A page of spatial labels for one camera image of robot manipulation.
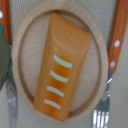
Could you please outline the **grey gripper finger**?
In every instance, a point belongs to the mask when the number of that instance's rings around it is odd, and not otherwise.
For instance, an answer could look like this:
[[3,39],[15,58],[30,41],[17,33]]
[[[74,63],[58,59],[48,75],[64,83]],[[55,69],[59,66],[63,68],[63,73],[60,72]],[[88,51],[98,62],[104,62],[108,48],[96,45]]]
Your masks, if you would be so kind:
[[4,33],[4,26],[0,24],[0,90],[8,78],[10,48]]

